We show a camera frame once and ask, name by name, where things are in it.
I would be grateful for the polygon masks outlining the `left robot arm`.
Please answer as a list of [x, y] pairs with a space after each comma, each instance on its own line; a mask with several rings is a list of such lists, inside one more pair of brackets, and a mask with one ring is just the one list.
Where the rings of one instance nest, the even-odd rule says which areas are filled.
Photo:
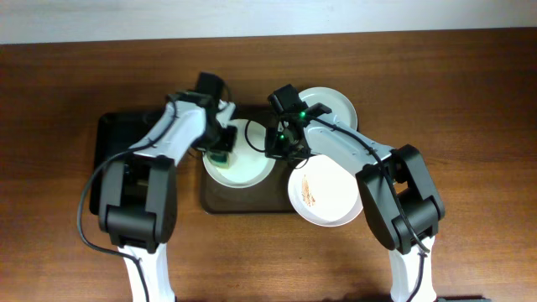
[[113, 245], [109, 254], [126, 263], [133, 300], [176, 299], [167, 260], [177, 221], [176, 167], [190, 148], [231, 151], [235, 109], [217, 95], [172, 94], [141, 138], [96, 167], [99, 227]]

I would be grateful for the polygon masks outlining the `pale blue plate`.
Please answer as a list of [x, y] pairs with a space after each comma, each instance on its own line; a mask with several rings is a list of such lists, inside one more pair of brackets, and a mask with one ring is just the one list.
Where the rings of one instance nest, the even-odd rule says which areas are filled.
[[339, 91], [328, 87], [311, 87], [299, 93], [308, 106], [322, 103], [329, 107], [348, 127], [358, 130], [358, 116], [351, 101]]

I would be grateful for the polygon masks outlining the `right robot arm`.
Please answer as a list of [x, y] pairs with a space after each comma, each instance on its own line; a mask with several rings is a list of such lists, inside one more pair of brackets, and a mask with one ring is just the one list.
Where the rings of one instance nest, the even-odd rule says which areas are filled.
[[272, 105], [283, 131], [268, 130], [265, 153], [275, 159], [322, 154], [357, 181], [367, 224], [388, 249], [393, 301], [435, 301], [431, 249], [446, 210], [420, 151], [392, 148], [339, 121], [321, 103]]

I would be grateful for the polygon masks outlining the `green and yellow sponge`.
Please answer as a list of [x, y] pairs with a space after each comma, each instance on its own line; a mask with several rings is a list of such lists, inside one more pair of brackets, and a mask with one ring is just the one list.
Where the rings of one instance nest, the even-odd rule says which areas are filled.
[[231, 163], [230, 154], [227, 151], [211, 151], [206, 157], [212, 165], [221, 169], [228, 169]]

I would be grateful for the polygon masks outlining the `white plate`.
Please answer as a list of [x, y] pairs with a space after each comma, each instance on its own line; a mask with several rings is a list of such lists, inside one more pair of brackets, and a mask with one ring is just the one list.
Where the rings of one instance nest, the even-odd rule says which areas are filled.
[[206, 172], [220, 185], [233, 189], [242, 189], [254, 186], [269, 176], [275, 160], [267, 158], [251, 148], [244, 136], [247, 119], [234, 119], [230, 125], [237, 128], [237, 139], [233, 150], [229, 154], [229, 166], [221, 168], [214, 165], [205, 155], [203, 164]]
[[300, 163], [288, 182], [289, 201], [308, 222], [321, 227], [340, 227], [363, 210], [353, 175], [325, 155]]

